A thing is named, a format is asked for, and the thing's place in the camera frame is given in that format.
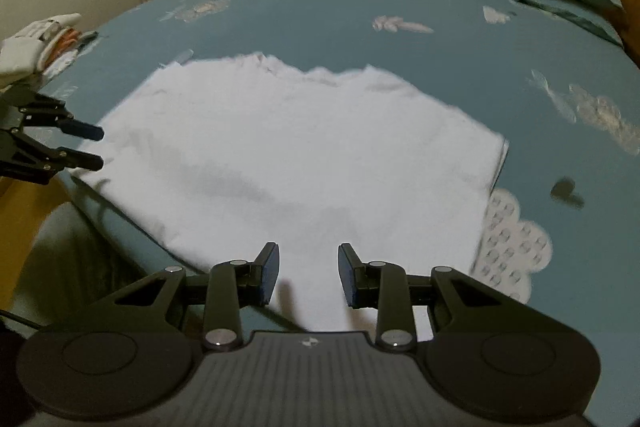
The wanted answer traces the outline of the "white printed long-sleeve shirt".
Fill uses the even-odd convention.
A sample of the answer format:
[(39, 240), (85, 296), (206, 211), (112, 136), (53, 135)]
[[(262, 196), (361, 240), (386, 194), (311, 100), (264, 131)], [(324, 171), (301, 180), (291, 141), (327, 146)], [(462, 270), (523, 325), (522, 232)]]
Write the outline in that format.
[(410, 273), (470, 269), (508, 149), (386, 70), (261, 53), (157, 69), (102, 127), (82, 182), (196, 269), (277, 243), (272, 309), (308, 331), (375, 329), (345, 303), (344, 243)]

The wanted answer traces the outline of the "clothes pile beside bed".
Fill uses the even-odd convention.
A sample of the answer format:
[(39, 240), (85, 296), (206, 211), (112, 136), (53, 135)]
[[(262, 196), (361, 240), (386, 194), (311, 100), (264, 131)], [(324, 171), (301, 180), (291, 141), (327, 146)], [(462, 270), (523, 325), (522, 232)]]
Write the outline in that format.
[(1, 90), (12, 84), (50, 79), (70, 65), (77, 55), (98, 38), (96, 31), (77, 28), (78, 13), (35, 20), (1, 41)]

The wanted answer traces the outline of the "teal floral bed sheet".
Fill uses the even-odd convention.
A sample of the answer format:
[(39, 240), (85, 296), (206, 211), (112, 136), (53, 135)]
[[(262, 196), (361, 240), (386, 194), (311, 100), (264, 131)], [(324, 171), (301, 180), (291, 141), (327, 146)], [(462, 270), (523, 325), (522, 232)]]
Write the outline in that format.
[[(586, 334), (602, 361), (589, 417), (637, 419), (639, 69), (620, 46), (515, 0), (153, 0), (104, 25), (47, 94), (102, 126), (157, 69), (255, 53), (303, 72), (383, 69), (501, 134), (465, 271)], [(58, 181), (142, 271), (204, 271), (78, 172)]]

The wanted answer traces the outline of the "lower teal pillow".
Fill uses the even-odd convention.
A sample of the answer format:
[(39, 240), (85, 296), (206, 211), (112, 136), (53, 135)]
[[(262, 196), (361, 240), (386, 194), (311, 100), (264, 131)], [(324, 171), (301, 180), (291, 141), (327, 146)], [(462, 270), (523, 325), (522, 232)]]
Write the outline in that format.
[(582, 4), (567, 0), (515, 0), (530, 8), (546, 12), (550, 16), (562, 18), (579, 26), (590, 34), (616, 46), (623, 46), (623, 39), (614, 26), (602, 15), (585, 8)]

